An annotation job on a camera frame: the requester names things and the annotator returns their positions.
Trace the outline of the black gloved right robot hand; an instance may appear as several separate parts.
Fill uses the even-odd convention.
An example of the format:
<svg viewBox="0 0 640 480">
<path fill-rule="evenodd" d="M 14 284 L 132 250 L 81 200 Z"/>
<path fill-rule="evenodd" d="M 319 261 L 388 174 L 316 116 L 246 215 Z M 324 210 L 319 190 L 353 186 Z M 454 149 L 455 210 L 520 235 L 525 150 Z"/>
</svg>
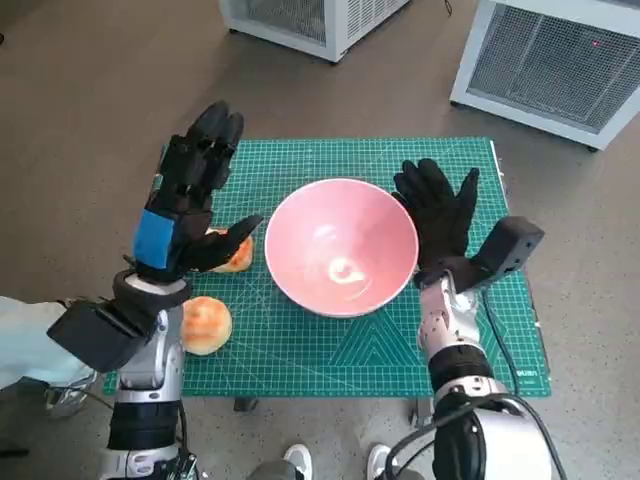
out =
<svg viewBox="0 0 640 480">
<path fill-rule="evenodd" d="M 414 222 L 419 241 L 418 267 L 433 270 L 441 261 L 463 257 L 478 198 L 479 169 L 473 167 L 454 191 L 438 164 L 429 158 L 404 161 L 394 175 L 392 196 Z"/>
</svg>

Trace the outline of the bare left robot hand blue tape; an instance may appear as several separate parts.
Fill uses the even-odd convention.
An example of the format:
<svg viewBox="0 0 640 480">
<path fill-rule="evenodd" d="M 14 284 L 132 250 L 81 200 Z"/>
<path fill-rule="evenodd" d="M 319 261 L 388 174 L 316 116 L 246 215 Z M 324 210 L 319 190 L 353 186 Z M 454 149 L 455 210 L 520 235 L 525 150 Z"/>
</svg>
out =
<svg viewBox="0 0 640 480">
<path fill-rule="evenodd" d="M 183 135 L 171 136 L 156 171 L 133 245 L 139 276 L 171 283 L 187 272 L 228 263 L 263 217 L 250 215 L 224 232 L 208 232 L 212 193 L 227 182 L 244 117 L 225 101 L 207 107 Z"/>
</svg>

